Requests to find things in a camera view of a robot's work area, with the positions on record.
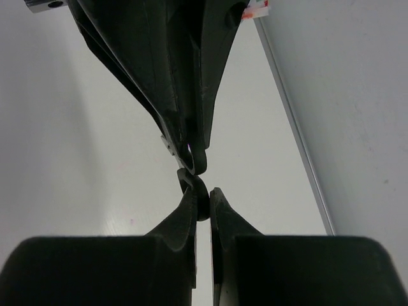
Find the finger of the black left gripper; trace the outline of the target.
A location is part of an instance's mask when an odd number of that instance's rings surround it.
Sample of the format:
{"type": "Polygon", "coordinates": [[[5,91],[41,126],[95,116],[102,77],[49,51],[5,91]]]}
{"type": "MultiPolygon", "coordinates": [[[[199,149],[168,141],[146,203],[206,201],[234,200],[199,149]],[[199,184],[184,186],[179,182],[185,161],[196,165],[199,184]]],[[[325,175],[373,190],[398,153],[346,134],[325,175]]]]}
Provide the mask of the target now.
{"type": "Polygon", "coordinates": [[[143,95],[149,112],[178,153],[187,152],[170,55],[167,1],[69,1],[92,52],[129,90],[143,95]]]}
{"type": "Polygon", "coordinates": [[[248,1],[167,1],[175,101],[183,139],[210,145],[215,98],[248,1]]]}

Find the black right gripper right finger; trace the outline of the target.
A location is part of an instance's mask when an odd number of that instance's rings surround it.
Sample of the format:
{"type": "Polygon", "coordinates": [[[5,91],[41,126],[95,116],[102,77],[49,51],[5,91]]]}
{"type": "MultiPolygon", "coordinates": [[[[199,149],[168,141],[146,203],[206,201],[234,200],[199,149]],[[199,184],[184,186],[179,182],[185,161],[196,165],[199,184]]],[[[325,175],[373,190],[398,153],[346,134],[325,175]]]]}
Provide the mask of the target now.
{"type": "Polygon", "coordinates": [[[214,305],[406,305],[386,249],[365,237],[264,235],[210,193],[214,305]]]}

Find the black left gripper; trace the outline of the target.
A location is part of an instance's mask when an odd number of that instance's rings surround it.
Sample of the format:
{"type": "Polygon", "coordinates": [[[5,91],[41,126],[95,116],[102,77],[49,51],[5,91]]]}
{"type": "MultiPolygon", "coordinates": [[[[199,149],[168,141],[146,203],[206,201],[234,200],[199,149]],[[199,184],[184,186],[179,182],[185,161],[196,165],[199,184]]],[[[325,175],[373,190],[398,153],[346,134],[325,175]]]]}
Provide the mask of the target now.
{"type": "Polygon", "coordinates": [[[53,10],[67,5],[66,0],[24,0],[32,13],[53,10]]]}

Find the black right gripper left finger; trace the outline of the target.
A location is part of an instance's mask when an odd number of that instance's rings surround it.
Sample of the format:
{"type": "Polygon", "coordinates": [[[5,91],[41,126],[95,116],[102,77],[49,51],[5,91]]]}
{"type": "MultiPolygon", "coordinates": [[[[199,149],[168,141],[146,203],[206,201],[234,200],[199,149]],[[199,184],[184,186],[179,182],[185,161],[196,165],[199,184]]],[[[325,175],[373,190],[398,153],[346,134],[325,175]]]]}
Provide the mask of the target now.
{"type": "Polygon", "coordinates": [[[1,270],[2,305],[190,305],[197,197],[143,236],[32,237],[1,270]]]}

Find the pink highlighter pen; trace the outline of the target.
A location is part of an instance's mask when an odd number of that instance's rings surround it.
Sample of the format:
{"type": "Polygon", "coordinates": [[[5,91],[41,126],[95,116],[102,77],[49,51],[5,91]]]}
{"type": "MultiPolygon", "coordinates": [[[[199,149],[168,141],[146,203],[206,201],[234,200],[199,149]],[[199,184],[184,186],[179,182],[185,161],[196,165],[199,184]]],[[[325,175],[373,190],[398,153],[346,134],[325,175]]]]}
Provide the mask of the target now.
{"type": "Polygon", "coordinates": [[[250,0],[242,14],[242,20],[265,17],[269,10],[269,0],[250,0]]]}

